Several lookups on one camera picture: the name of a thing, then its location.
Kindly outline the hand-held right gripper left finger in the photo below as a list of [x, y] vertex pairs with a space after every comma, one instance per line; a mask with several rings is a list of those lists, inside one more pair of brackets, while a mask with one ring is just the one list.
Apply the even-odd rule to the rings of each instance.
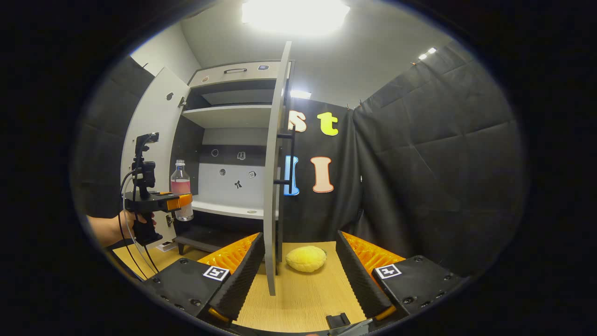
[[239, 317], [264, 254], [263, 233], [258, 232], [198, 261], [179, 258], [143, 285], [192, 317], [231, 323]]

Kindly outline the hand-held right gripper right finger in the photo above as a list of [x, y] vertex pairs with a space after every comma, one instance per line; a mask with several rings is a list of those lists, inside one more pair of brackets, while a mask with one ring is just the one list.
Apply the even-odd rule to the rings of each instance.
[[365, 317], [376, 322], [416, 315], [467, 282], [422, 255], [403, 258], [343, 231], [335, 252]]

